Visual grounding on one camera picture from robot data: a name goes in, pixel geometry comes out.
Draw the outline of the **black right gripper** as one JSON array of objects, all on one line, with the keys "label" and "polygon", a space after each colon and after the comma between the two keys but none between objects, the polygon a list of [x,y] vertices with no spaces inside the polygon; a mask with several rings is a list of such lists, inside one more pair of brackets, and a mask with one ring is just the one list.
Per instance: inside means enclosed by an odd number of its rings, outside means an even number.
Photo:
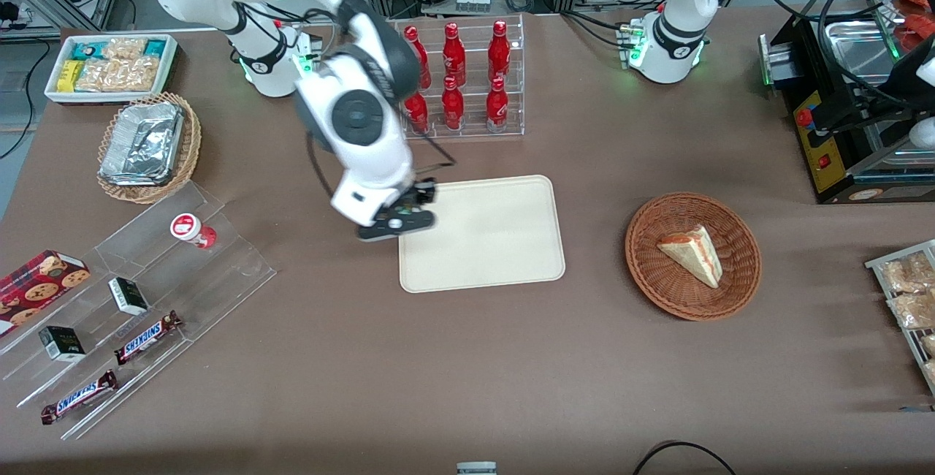
[{"label": "black right gripper", "polygon": [[435,201],[435,186],[435,178],[417,180],[400,198],[384,205],[376,221],[434,221],[435,214],[425,206]]}]

